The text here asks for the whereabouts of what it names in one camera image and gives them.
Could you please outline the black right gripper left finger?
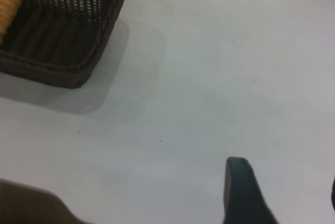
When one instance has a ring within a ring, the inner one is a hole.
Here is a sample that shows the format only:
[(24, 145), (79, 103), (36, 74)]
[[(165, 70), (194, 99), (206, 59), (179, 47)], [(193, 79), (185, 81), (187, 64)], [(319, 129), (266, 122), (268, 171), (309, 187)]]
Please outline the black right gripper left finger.
[(263, 198), (252, 166), (245, 158), (227, 158), (223, 202), (223, 223), (278, 223)]

